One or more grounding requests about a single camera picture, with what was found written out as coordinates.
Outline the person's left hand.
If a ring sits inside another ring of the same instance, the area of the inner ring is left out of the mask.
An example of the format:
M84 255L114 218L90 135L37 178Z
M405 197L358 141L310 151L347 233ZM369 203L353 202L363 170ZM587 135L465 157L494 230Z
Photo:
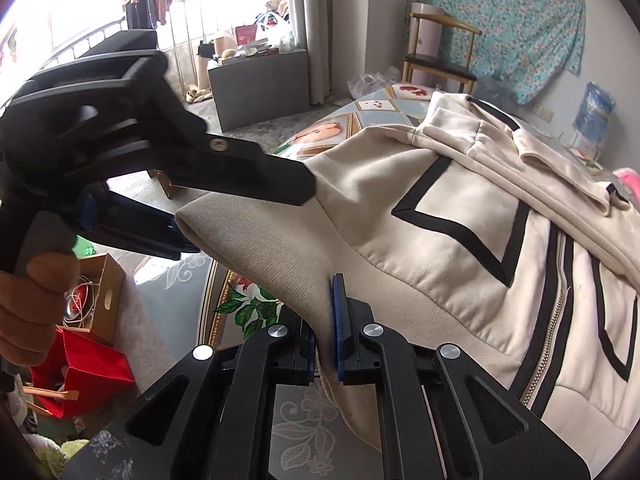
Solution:
M36 366L47 357L62 323L65 294L79 281L71 252L44 252L26 266L26 276L1 273L1 356L16 366Z

